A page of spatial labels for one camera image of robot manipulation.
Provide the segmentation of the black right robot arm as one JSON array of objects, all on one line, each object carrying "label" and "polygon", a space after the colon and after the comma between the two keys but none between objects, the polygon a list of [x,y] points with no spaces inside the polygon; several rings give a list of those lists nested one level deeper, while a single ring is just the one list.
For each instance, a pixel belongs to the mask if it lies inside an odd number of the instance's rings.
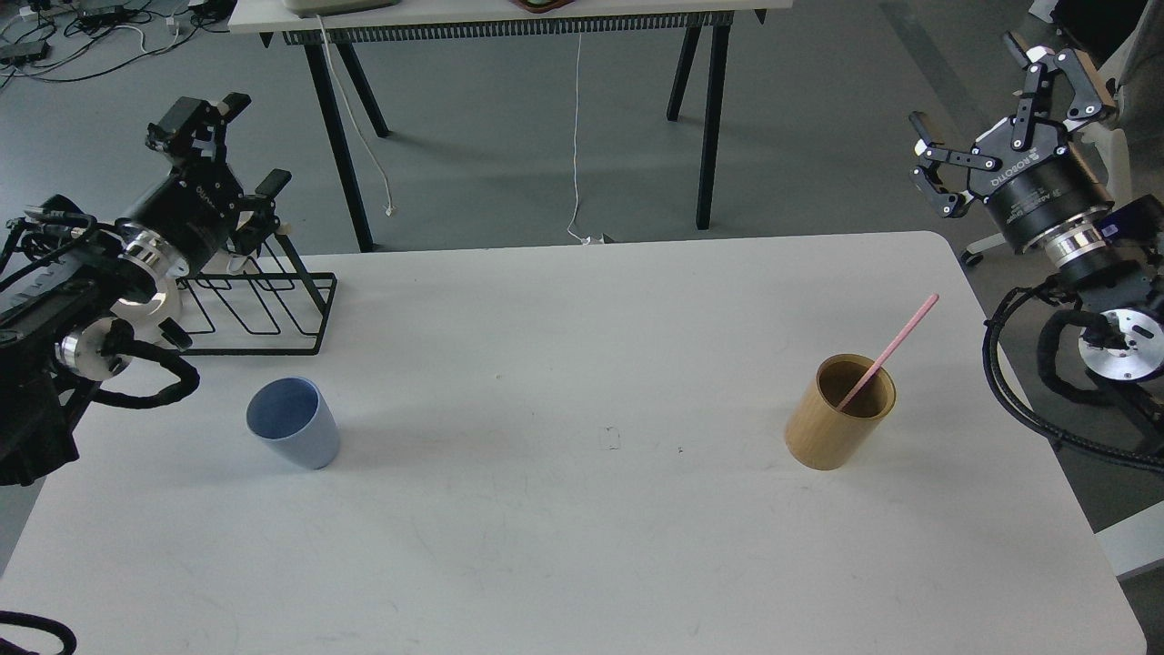
[{"label": "black right robot arm", "polygon": [[[1027,45],[1014,33],[1002,41],[1024,71],[1015,111],[966,150],[945,145],[924,113],[911,113],[913,183],[943,218],[981,202],[1006,244],[1037,249],[1055,269],[1038,286],[1012,289],[986,319],[984,373],[1000,406],[1055,450],[1161,474],[1161,398],[1147,390],[1161,378],[1159,199],[1117,207],[1076,147],[1077,131],[1117,113],[1090,55]],[[1074,405],[1117,408],[1140,433],[1133,450],[1056,426],[1005,379],[1003,328],[1034,298],[1053,309],[1035,347],[1039,380]]]}]

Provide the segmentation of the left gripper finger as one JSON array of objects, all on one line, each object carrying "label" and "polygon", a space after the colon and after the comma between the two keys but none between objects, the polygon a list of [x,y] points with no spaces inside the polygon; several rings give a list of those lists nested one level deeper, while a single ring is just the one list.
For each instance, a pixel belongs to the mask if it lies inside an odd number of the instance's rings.
[{"label": "left gripper finger", "polygon": [[146,129],[146,145],[162,154],[173,168],[223,165],[227,161],[226,133],[251,104],[246,93],[228,93],[217,104],[182,97],[158,123]]},{"label": "left gripper finger", "polygon": [[281,228],[276,198],[294,178],[290,171],[274,169],[253,194],[237,202],[236,228],[233,229],[233,256],[253,256]]}]

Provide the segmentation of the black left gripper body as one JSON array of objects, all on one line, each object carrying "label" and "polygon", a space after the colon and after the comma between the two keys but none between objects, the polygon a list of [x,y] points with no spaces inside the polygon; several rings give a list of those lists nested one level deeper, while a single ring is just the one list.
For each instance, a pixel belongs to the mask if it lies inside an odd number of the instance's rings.
[{"label": "black left gripper body", "polygon": [[187,277],[236,232],[244,195],[230,169],[173,169],[119,218],[125,258],[152,277]]}]

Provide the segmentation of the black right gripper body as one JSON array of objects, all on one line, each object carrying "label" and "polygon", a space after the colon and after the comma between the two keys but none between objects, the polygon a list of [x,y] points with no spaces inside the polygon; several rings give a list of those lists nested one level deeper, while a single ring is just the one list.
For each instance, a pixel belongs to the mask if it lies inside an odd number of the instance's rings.
[{"label": "black right gripper body", "polygon": [[1114,207],[1063,124],[1035,120],[1027,148],[1014,149],[1014,141],[1013,124],[1001,120],[973,142],[998,164],[968,171],[968,192],[982,200],[1015,252],[1027,252],[1060,225]]}]

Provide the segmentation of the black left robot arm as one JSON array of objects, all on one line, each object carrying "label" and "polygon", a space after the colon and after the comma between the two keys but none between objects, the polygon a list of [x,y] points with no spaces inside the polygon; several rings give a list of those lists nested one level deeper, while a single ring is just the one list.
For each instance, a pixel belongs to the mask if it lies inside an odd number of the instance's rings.
[{"label": "black left robot arm", "polygon": [[3,262],[3,485],[29,486],[78,457],[74,428],[92,403],[150,410],[196,393],[198,370],[180,357],[190,339],[169,318],[162,348],[136,339],[118,302],[146,304],[166,282],[194,277],[217,256],[248,256],[278,228],[275,198],[291,176],[276,169],[244,192],[227,162],[227,128],[251,104],[178,98],[146,145],[170,162],[166,178],[114,223],[63,195],[10,225]]}]

